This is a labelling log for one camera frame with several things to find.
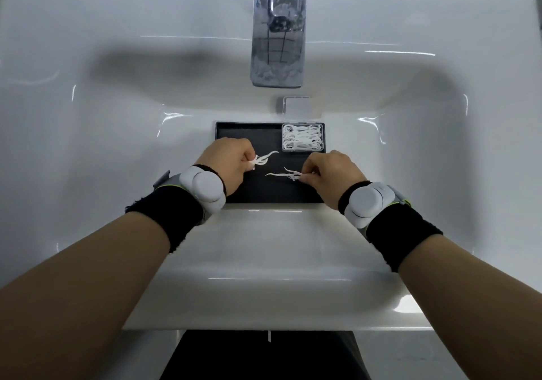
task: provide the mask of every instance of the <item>faucet spout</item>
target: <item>faucet spout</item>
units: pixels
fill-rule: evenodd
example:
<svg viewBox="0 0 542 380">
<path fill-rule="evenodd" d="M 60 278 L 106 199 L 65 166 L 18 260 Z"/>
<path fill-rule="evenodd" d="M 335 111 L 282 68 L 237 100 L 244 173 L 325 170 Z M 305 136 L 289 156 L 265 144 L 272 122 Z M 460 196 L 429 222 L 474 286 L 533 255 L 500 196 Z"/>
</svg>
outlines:
<svg viewBox="0 0 542 380">
<path fill-rule="evenodd" d="M 307 0 L 254 0 L 250 78 L 254 86 L 303 84 Z"/>
</svg>

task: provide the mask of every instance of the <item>floor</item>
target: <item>floor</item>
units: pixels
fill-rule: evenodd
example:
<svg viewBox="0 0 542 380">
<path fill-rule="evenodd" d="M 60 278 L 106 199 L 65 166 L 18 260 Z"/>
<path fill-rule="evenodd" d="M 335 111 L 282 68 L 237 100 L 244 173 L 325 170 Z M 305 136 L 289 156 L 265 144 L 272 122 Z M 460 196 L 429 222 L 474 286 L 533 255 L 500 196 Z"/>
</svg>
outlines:
<svg viewBox="0 0 542 380">
<path fill-rule="evenodd" d="M 158 380 L 184 331 L 124 331 L 93 380 Z M 359 331 L 372 380 L 466 380 L 433 331 Z"/>
</svg>

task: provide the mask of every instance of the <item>hand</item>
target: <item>hand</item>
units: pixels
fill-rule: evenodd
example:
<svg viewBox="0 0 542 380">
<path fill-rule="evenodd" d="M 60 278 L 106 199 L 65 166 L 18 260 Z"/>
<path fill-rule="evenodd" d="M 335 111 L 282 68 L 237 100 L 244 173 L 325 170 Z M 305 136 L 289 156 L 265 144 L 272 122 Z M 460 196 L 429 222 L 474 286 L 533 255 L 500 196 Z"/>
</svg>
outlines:
<svg viewBox="0 0 542 380">
<path fill-rule="evenodd" d="M 205 165 L 216 171 L 229 196 L 243 183 L 243 174 L 254 168 L 250 163 L 256 152 L 248 139 L 222 138 L 215 140 L 203 151 L 196 164 Z"/>
<path fill-rule="evenodd" d="M 367 178 L 344 153 L 311 153 L 303 164 L 300 182 L 316 189 L 330 208 L 337 210 L 339 199 L 350 186 Z"/>
</svg>

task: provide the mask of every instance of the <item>white sink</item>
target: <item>white sink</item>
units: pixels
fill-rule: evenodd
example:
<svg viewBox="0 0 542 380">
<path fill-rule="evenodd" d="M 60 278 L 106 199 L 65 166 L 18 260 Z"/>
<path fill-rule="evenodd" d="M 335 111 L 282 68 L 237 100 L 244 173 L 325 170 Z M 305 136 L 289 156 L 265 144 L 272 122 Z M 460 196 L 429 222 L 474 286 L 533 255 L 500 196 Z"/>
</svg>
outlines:
<svg viewBox="0 0 542 380">
<path fill-rule="evenodd" d="M 328 150 L 541 289 L 531 3 L 308 0 L 304 85 L 281 90 L 250 83 L 252 0 L 2 0 L 1 283 L 191 165 L 214 122 L 278 122 L 296 94 L 314 96 Z M 408 296 L 324 205 L 229 205 L 168 256 L 126 328 L 429 328 Z"/>
</svg>

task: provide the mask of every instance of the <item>skin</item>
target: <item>skin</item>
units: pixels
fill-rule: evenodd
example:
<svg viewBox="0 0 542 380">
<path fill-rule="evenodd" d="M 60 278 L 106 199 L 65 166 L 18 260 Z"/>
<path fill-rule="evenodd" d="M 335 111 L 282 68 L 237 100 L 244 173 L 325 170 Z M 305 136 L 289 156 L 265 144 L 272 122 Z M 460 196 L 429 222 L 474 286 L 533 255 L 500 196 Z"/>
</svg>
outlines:
<svg viewBox="0 0 542 380">
<path fill-rule="evenodd" d="M 337 151 L 311 154 L 302 173 L 332 209 L 366 180 Z M 441 235 L 418 245 L 399 276 L 471 380 L 542 378 L 542 294 Z"/>
<path fill-rule="evenodd" d="M 231 194 L 254 157 L 246 139 L 220 139 L 197 163 L 217 171 Z M 313 153 L 302 172 L 334 209 L 366 180 L 337 151 Z M 0 378 L 87 378 L 168 250 L 162 228 L 132 212 L 0 289 Z M 439 235 L 417 246 L 399 275 L 471 380 L 540 378 L 540 293 Z"/>
</svg>

